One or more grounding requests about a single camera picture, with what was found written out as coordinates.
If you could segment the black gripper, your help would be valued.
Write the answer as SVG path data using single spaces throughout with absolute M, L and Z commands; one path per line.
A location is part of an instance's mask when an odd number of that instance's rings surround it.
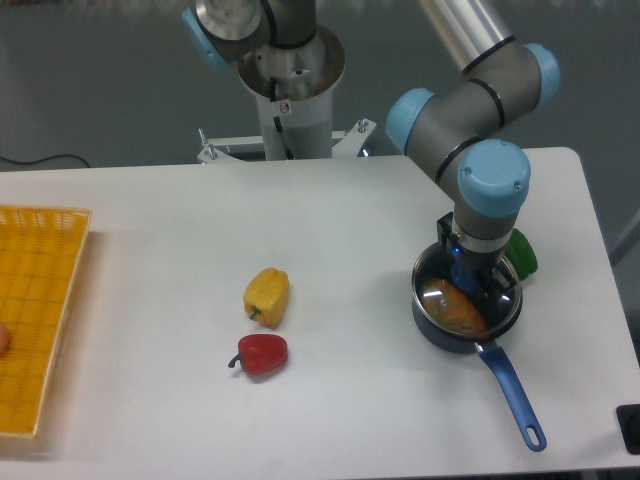
M 515 278 L 507 267 L 498 267 L 505 250 L 475 252 L 465 248 L 454 249 L 454 281 L 457 283 L 484 282 L 491 298 L 512 298 Z

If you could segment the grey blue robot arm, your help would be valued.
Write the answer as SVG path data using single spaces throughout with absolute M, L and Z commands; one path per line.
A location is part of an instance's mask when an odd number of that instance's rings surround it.
M 471 293 L 497 271 L 529 188 L 527 156 L 497 133 L 557 92 L 559 65 L 543 46 L 518 43 L 488 1 L 422 7 L 464 83 L 442 97 L 424 88 L 403 94 L 385 131 L 453 201 L 439 235 L 454 284 Z M 210 67 L 236 65 L 256 100 L 268 159 L 330 155 L 331 94 L 345 60 L 314 2 L 198 1 L 182 21 Z

